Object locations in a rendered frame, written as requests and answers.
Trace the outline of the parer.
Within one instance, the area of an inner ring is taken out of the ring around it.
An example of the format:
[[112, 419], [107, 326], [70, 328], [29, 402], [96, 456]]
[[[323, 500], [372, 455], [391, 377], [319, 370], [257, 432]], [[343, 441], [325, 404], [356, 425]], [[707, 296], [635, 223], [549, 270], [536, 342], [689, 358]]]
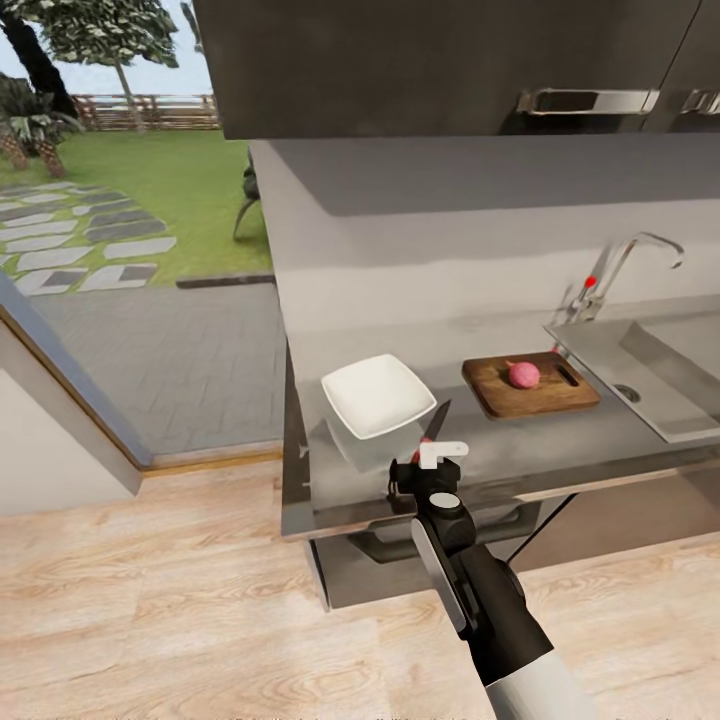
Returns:
[[[449, 405], [451, 404], [451, 401], [445, 401], [439, 409], [437, 409], [437, 413], [435, 413], [435, 416], [433, 417], [433, 420], [431, 423], [429, 423], [429, 427], [427, 427], [427, 431], [425, 431], [425, 435], [421, 437], [421, 443], [424, 442], [433, 442], [435, 441], [435, 437], [437, 437], [437, 433], [439, 432], [439, 429], [441, 428], [441, 425], [443, 424], [443, 419], [445, 419], [445, 413], [447, 413], [447, 409], [449, 408]], [[418, 463], [420, 459], [420, 453], [418, 451], [415, 451], [415, 455], [413, 455], [413, 458], [411, 459], [411, 463]]]

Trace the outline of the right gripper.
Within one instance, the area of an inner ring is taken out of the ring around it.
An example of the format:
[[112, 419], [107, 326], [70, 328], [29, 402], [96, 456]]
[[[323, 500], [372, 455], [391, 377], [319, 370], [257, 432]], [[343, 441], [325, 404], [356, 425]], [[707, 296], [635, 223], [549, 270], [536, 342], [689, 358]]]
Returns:
[[421, 469], [418, 463], [400, 464], [396, 459], [392, 460], [389, 468], [389, 478], [397, 483], [399, 493], [414, 493], [416, 499], [416, 491], [418, 486], [424, 480], [440, 480], [446, 482], [452, 489], [457, 491], [458, 466], [453, 461], [445, 463], [437, 463], [436, 469]]

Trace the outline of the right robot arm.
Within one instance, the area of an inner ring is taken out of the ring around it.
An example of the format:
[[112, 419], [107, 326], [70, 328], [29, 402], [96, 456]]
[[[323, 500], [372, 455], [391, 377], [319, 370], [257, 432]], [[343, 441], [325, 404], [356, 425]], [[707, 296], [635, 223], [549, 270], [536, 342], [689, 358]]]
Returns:
[[456, 495], [458, 466], [446, 461], [468, 450], [421, 443], [419, 462], [393, 459], [389, 478], [399, 493], [414, 493], [413, 539], [459, 639], [469, 642], [497, 720], [603, 720], [526, 608], [519, 577], [475, 544], [475, 524]]

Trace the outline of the cutting board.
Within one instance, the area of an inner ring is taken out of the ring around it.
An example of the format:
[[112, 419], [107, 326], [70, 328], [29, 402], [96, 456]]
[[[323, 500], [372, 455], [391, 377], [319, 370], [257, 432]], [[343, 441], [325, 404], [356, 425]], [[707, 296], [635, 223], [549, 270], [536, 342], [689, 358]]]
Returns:
[[[534, 364], [540, 370], [540, 386], [518, 388], [510, 376], [512, 362]], [[583, 408], [601, 402], [601, 395], [555, 352], [467, 359], [463, 371], [493, 417]]]

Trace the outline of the vidalia onion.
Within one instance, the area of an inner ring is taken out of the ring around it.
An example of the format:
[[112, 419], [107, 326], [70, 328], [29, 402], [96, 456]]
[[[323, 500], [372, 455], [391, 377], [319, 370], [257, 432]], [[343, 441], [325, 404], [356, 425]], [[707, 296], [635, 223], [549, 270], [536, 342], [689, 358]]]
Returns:
[[512, 362], [510, 376], [518, 388], [536, 388], [540, 386], [540, 370], [534, 364]]

